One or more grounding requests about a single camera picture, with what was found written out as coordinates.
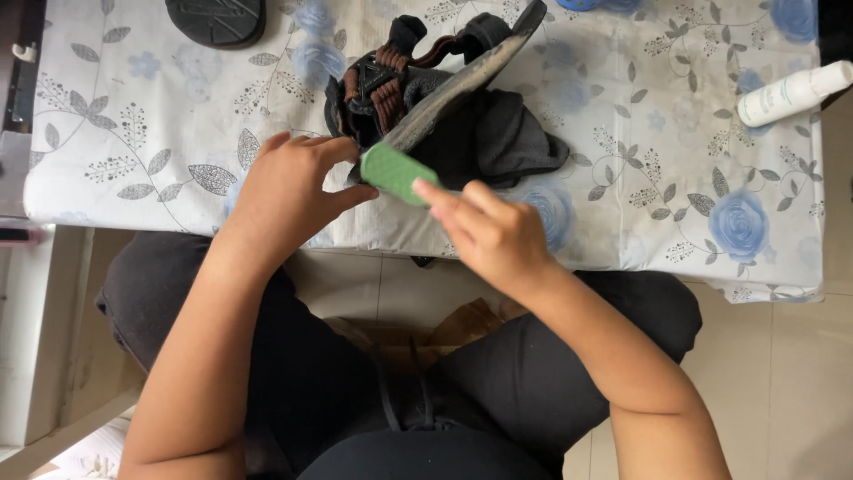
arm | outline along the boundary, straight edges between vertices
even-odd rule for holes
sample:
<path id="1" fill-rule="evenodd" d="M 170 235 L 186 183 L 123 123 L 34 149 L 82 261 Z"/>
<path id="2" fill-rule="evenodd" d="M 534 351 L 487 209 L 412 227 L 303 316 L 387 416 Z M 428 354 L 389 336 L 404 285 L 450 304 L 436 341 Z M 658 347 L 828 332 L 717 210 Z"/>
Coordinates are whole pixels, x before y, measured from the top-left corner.
<path id="1" fill-rule="evenodd" d="M 711 415 L 687 375 L 548 253 L 533 207 L 472 182 L 461 196 L 415 182 L 462 261 L 528 307 L 587 368 L 611 403 L 619 476 L 729 479 Z"/>
<path id="2" fill-rule="evenodd" d="M 245 477 L 242 430 L 261 296 L 300 245 L 378 196 L 364 185 L 322 191 L 332 166 L 357 155 L 349 139 L 290 140 L 287 132 L 261 147 L 148 376 L 122 480 Z"/>

person's left hand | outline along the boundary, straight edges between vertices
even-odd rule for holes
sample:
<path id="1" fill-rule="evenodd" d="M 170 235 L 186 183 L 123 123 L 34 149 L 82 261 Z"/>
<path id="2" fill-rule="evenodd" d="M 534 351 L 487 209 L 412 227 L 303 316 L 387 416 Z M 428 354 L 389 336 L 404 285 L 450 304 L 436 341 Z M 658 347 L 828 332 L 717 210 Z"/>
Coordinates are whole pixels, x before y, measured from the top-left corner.
<path id="1" fill-rule="evenodd" d="M 358 148 L 349 138 L 291 139 L 289 132 L 270 137 L 249 168 L 213 246 L 239 255 L 241 265 L 272 275 L 344 211 L 379 196 L 368 185 L 323 191 L 323 180 L 336 163 L 357 158 Z"/>

white bottle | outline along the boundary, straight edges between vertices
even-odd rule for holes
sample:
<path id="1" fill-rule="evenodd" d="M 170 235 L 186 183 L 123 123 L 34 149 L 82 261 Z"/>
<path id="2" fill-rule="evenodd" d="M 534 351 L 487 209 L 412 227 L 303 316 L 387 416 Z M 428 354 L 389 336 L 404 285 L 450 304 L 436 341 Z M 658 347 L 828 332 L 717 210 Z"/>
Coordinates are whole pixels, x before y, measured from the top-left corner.
<path id="1" fill-rule="evenodd" d="M 762 126 L 820 105 L 836 91 L 853 85 L 853 63 L 842 60 L 814 70 L 803 70 L 752 91 L 738 104 L 747 126 Z"/>

black sandal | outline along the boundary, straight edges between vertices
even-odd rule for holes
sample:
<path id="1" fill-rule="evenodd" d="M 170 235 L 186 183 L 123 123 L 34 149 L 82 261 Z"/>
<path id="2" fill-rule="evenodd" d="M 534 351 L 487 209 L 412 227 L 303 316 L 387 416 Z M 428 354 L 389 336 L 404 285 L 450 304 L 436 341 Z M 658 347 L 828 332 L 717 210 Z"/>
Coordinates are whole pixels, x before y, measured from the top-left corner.
<path id="1" fill-rule="evenodd" d="M 165 0 L 165 6 L 177 29 L 206 47 L 246 48 L 264 35 L 265 0 Z"/>

bottle cap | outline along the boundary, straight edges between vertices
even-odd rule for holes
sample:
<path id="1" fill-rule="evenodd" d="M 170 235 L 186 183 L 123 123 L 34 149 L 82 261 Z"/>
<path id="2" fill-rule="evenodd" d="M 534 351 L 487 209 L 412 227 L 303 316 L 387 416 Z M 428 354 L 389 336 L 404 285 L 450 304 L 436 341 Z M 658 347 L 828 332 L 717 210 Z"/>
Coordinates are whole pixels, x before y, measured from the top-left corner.
<path id="1" fill-rule="evenodd" d="M 820 97 L 827 97 L 853 85 L 853 63 L 842 60 L 817 68 L 811 74 L 811 90 Z"/>

